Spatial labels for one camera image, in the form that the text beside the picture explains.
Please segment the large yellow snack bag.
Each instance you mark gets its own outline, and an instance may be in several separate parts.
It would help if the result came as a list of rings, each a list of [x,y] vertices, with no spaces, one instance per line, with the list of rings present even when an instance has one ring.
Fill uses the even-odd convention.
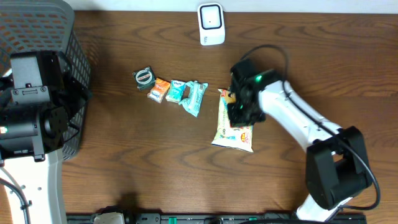
[[[253,126],[241,126],[233,128],[231,126],[227,105],[236,101],[234,95],[228,90],[219,89],[220,100],[218,108],[218,125],[212,145],[230,147],[242,151],[253,153],[252,149],[252,130]]]

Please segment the light green snack packet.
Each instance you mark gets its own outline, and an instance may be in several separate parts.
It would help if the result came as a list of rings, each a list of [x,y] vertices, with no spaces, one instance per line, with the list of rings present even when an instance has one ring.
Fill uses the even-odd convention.
[[[198,117],[202,99],[208,84],[189,81],[186,83],[186,87],[189,87],[190,89],[189,96],[182,99],[178,104],[182,105],[185,111],[192,114],[194,117]]]

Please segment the teal candy packet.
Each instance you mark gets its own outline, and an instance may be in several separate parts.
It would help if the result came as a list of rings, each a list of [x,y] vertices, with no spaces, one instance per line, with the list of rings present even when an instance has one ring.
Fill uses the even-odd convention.
[[[180,80],[172,80],[169,91],[165,97],[168,102],[179,103],[185,91],[186,83]]]

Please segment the orange candy packet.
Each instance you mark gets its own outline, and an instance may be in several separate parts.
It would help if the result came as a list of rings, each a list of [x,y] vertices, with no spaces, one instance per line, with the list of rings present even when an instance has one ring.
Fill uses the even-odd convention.
[[[161,103],[169,88],[170,82],[156,78],[155,85],[147,94],[147,97],[158,103]]]

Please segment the black round-logo snack packet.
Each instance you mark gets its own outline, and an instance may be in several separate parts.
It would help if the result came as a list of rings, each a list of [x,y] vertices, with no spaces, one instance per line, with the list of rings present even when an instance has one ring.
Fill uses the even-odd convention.
[[[132,75],[140,91],[150,89],[155,85],[156,76],[150,66],[135,71]]]

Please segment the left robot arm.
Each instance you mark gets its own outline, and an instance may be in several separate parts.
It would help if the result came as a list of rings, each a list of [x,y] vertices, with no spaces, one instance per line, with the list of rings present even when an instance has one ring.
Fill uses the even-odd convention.
[[[66,223],[62,193],[64,145],[81,126],[72,119],[91,92],[73,76],[62,51],[13,53],[1,79],[1,185],[13,223]]]

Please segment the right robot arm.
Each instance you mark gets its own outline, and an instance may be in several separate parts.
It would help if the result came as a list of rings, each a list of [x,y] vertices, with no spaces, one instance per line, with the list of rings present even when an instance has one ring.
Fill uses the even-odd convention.
[[[326,119],[292,89],[275,70],[260,72],[249,59],[231,70],[228,103],[232,127],[253,126],[270,116],[306,153],[308,196],[296,210],[300,220],[327,222],[375,180],[361,131]]]

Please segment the white barcode scanner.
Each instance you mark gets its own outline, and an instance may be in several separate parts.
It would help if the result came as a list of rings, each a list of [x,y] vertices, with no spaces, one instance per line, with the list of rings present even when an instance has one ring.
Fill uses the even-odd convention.
[[[217,2],[197,8],[200,43],[203,46],[223,44],[226,37],[223,7]]]

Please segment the dark grey plastic basket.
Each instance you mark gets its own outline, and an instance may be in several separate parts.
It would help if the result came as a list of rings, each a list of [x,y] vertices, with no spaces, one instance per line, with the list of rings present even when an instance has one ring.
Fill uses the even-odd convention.
[[[11,73],[13,53],[62,51],[73,65],[73,76],[89,89],[91,67],[75,34],[74,21],[75,13],[65,1],[2,1],[1,79]],[[7,99],[1,89],[1,105]],[[85,110],[86,106],[72,119],[81,126],[81,132],[64,145],[66,160],[79,150]]]

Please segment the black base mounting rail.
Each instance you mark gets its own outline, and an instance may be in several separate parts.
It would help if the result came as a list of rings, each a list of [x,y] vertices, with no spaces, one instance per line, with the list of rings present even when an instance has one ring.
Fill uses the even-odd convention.
[[[94,224],[100,214],[67,215],[67,223]],[[141,213],[128,215],[125,223],[130,224],[238,224],[251,221],[275,221],[273,223],[309,223],[295,218],[288,213],[267,212],[261,215],[165,215]],[[365,215],[337,215],[331,222],[337,224],[367,224]]]

